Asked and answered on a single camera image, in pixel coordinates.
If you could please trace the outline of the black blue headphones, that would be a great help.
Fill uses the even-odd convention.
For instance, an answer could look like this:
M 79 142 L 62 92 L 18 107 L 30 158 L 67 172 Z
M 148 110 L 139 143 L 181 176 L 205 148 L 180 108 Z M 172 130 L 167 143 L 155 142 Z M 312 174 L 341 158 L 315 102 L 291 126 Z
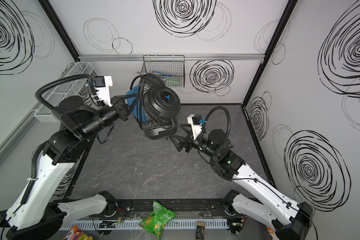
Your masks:
M 180 98 L 160 77 L 154 74 L 136 76 L 126 97 L 131 113 L 147 138 L 159 140 L 176 134 Z

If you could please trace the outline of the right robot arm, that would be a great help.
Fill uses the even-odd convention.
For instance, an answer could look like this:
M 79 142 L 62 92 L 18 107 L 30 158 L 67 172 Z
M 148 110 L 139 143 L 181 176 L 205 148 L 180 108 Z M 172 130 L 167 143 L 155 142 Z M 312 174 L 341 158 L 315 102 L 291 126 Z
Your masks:
M 218 130 L 211 138 L 205 138 L 207 123 L 217 110 L 225 113 L 227 129 Z M 187 135 L 173 135 L 170 140 L 178 151 L 195 149 L 208 156 L 208 164 L 220 178 L 238 184 L 256 198 L 253 201 L 237 191 L 230 191 L 226 196 L 226 211 L 229 215 L 249 216 L 273 230 L 280 240 L 304 240 L 309 230 L 316 227 L 313 223 L 313 208 L 306 202 L 298 203 L 279 192 L 231 150 L 231 125 L 229 111 L 223 106 L 217 106 L 204 120 L 199 115 L 190 115 L 187 124 L 180 125 Z

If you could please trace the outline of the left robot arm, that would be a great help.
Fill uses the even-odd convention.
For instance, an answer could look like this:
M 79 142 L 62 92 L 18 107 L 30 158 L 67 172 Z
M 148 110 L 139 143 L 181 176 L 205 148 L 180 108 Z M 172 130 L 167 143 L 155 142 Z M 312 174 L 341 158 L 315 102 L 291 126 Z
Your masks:
M 104 103 L 100 109 L 88 106 L 77 95 L 62 100 L 58 106 L 44 99 L 48 90 L 80 79 L 88 81 L 93 97 Z M 116 120 L 128 118 L 130 111 L 124 100 L 110 96 L 112 84 L 110 76 L 79 74 L 58 79 L 36 91 L 36 99 L 65 128 L 35 149 L 27 186 L 9 209 L 0 211 L 2 239 L 46 240 L 68 223 L 91 215 L 112 217 L 120 211 L 116 199 L 107 191 L 73 202 L 53 199 L 68 171 L 86 159 L 93 142 L 99 139 L 99 132 L 105 128 L 113 130 Z

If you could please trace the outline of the green snack bag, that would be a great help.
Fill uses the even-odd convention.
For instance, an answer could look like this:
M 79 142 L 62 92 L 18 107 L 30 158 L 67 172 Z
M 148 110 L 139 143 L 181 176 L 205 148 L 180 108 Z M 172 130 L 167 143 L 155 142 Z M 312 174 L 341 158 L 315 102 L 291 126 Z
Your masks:
M 139 226 L 146 232 L 154 234 L 157 240 L 163 235 L 164 227 L 176 217 L 176 214 L 162 206 L 160 203 L 153 202 L 153 211 L 151 214 L 139 223 Z

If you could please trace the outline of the dark can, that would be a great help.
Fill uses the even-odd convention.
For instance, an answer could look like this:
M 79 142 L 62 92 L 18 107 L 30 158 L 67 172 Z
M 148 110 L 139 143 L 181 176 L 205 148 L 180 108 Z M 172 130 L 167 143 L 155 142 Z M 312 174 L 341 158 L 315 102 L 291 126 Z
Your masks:
M 197 222 L 196 237 L 195 237 L 196 240 L 205 239 L 205 229 L 206 229 L 205 222 Z

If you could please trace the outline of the orange snack bag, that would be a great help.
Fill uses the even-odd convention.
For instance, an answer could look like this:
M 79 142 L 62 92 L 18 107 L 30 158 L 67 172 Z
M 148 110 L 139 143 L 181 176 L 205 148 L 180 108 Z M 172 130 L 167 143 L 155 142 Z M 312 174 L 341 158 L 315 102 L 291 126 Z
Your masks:
M 271 228 L 267 228 L 267 229 L 271 236 L 271 240 L 279 240 L 279 238 L 277 237 L 276 232 L 274 230 L 272 230 Z

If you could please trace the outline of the colourful snack packet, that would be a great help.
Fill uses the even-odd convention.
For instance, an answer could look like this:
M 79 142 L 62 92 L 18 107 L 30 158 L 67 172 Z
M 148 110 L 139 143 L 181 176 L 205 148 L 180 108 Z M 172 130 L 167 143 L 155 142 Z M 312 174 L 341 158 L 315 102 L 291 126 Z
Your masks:
M 93 237 L 85 234 L 77 226 L 73 226 L 63 240 L 93 240 Z

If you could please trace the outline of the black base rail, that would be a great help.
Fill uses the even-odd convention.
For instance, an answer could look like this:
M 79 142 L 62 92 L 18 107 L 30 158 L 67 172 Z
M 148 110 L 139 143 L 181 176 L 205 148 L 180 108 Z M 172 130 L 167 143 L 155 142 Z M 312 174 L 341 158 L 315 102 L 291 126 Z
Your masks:
M 152 199 L 126 199 L 117 200 L 118 207 L 114 217 L 132 217 L 138 213 L 151 213 L 153 211 Z M 229 212 L 224 199 L 160 199 L 159 204 L 175 212 L 196 212 L 210 214 L 212 217 L 240 218 L 243 214 Z

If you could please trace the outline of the clear wall shelf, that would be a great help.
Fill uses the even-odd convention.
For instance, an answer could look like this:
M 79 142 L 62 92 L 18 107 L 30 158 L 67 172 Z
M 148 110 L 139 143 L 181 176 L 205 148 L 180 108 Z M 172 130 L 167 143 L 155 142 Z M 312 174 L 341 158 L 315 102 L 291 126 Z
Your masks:
M 91 75 L 93 71 L 94 68 L 90 62 L 71 63 L 67 65 L 66 69 L 61 75 L 61 78 L 79 74 Z M 58 87 L 54 87 L 52 90 L 47 91 L 45 99 L 51 105 L 56 107 L 65 98 L 76 95 L 82 97 L 87 105 L 93 105 L 93 100 L 90 97 L 89 84 L 85 79 L 75 80 L 62 84 Z M 59 122 L 59 120 L 53 115 L 52 111 L 45 106 L 38 107 L 34 113 L 34 117 L 42 123 Z

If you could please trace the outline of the aluminium wall rail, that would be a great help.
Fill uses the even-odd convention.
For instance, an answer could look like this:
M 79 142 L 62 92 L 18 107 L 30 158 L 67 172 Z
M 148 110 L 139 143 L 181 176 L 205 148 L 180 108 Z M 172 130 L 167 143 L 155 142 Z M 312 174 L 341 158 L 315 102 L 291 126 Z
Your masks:
M 262 61 L 264 54 L 130 54 L 130 55 L 81 55 L 79 60 L 85 62 L 117 62 L 117 61 Z

